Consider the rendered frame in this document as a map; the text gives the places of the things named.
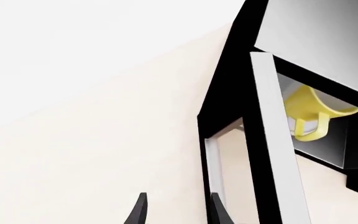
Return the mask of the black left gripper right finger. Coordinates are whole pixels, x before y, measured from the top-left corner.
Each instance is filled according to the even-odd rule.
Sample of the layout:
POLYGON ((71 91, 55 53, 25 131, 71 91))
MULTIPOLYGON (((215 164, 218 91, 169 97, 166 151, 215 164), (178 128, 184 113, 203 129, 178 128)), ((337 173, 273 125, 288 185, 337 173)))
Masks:
POLYGON ((212 224, 235 224, 216 192, 211 193, 211 217, 212 224))

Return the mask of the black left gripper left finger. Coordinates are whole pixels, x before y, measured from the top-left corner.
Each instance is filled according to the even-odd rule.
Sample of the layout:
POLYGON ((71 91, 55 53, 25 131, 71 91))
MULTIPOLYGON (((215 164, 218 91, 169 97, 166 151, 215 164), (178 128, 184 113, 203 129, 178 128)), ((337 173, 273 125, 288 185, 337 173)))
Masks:
POLYGON ((124 224, 146 224, 148 210, 147 193, 141 192, 124 224))

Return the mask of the black microwave door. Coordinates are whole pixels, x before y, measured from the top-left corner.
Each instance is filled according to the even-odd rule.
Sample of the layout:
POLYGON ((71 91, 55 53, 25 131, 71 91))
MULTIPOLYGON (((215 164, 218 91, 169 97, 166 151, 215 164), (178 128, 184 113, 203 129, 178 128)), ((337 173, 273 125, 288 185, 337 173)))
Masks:
POLYGON ((238 124, 244 126, 256 224, 311 224, 273 55, 255 48, 268 3, 245 0, 197 116, 207 224, 213 190, 206 142, 238 124))

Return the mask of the yellow and white mug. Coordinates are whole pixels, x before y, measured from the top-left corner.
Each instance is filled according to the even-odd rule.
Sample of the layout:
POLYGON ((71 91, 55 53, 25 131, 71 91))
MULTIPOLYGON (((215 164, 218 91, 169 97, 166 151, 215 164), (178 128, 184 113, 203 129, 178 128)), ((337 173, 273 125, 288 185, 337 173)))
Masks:
POLYGON ((298 141, 315 141, 325 137, 331 119, 353 115, 358 107, 300 85, 284 101, 288 117, 294 120, 293 135, 298 141))

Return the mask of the black microwave oven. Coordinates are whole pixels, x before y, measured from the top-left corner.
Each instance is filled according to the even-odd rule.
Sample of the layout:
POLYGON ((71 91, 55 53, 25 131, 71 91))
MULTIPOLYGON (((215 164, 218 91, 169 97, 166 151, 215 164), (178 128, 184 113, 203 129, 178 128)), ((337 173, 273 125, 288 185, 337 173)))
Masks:
MULTIPOLYGON (((255 47, 275 57, 283 98, 304 84, 333 108, 358 107, 358 0, 270 0, 255 47)), ((358 193, 358 113, 331 119, 321 139, 293 145, 346 175, 358 193)))

